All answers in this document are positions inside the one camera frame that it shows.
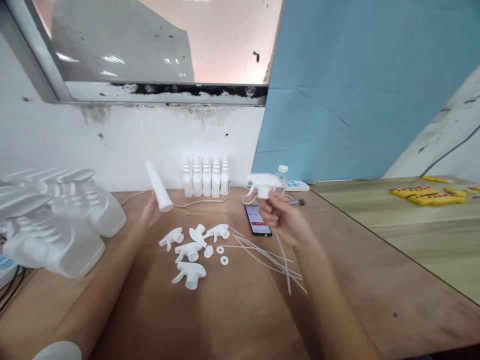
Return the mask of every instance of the window frame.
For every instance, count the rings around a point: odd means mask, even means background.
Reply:
[[[273,46],[275,53],[283,6]],[[33,86],[47,103],[156,103],[261,106],[268,84],[167,83],[131,81],[65,81],[60,60],[32,0],[0,0],[0,27]],[[26,66],[26,63],[37,66]]]

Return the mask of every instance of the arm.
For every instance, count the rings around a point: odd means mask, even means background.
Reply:
[[[324,248],[300,210],[271,192],[270,198],[260,205],[260,214],[293,247],[325,357],[330,360],[382,359],[342,292]]]
[[[83,359],[90,357],[117,302],[140,243],[160,215],[155,192],[152,191],[140,219],[63,317],[51,344],[70,341],[80,348]]]

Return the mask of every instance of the hand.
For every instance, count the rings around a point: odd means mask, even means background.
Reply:
[[[155,194],[155,190],[152,190],[150,192],[150,198],[141,212],[140,221],[149,229],[160,219],[160,216],[162,216],[162,212],[159,208],[157,195]]]
[[[315,237],[298,207],[289,205],[288,201],[287,197],[272,190],[268,200],[260,203],[260,215],[270,228],[278,229],[287,244],[295,247]]]

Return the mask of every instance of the glass pane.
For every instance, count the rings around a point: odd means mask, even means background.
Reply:
[[[64,80],[266,84],[283,0],[32,0]]]

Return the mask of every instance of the black cable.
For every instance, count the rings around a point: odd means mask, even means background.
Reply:
[[[433,168],[440,160],[442,160],[444,157],[446,157],[448,154],[450,154],[452,151],[454,151],[456,148],[458,148],[460,145],[463,145],[465,144],[477,131],[478,129],[480,129],[480,124],[475,128],[475,130],[473,130],[473,132],[468,135],[468,137],[463,140],[461,143],[459,143],[457,146],[455,146],[453,149],[451,149],[449,152],[447,152],[445,155],[443,155],[441,158],[439,158],[437,161],[435,161],[432,165],[430,165],[429,167],[426,168],[426,170],[424,172],[421,173],[420,177],[423,177],[425,176],[426,173],[429,172],[429,170],[431,168]]]
[[[14,284],[14,280],[15,278],[17,277],[17,275],[19,274],[19,270],[20,270],[20,265],[17,265],[16,266],[16,270],[15,270],[15,275],[13,275],[13,278],[10,280],[10,283],[8,284],[8,288],[5,290],[5,292],[1,295],[0,297],[0,303],[2,302],[3,299],[5,299],[5,297],[7,296],[8,292],[10,291],[10,289],[12,288],[12,285]]]
[[[17,292],[17,290],[19,289],[20,285],[22,285],[22,282],[24,281],[25,279],[25,273],[27,272],[27,268],[26,267],[23,267],[23,271],[21,273],[21,278],[20,278],[20,281],[18,282],[18,284],[16,285],[16,288],[11,292],[10,296],[8,297],[8,299],[5,301],[5,303],[0,307],[0,314],[2,313],[2,311],[5,309],[5,307],[7,306],[7,304],[10,302],[10,300],[14,297],[15,293]]]

